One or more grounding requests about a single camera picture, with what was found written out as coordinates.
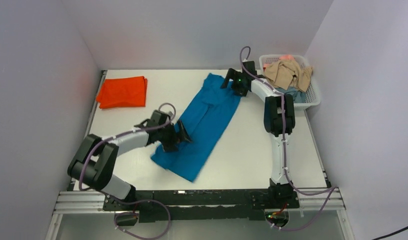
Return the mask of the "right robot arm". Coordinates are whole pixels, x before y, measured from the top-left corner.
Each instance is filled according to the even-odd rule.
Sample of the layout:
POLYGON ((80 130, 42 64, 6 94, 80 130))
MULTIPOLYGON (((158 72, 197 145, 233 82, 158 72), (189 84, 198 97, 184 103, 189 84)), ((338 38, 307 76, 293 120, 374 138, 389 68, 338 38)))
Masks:
POLYGON ((257 95, 264 103, 263 126, 271 141, 272 170, 269 179, 267 200, 274 207, 281 207, 287 199, 294 196, 294 189, 288 180, 289 172, 285 157, 292 131, 296 125, 294 100, 284 95, 263 78, 249 75, 233 68, 228 69, 224 82, 225 89, 230 85, 235 95, 245 97, 248 92, 257 95))

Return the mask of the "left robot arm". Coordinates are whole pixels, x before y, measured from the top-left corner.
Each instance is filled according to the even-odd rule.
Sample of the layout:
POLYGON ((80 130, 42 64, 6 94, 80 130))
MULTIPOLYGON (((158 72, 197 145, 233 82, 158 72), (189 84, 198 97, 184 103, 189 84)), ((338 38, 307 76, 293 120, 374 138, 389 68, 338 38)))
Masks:
POLYGON ((136 203, 136 187, 114 173, 119 156, 138 148, 159 142, 166 152, 178 151, 182 142, 191 143, 181 120, 173 124, 169 120, 159 125, 146 119, 131 130, 117 135, 100 137, 87 135, 69 164, 67 173, 78 181, 80 191, 95 190, 116 198, 123 210, 131 209, 136 203))

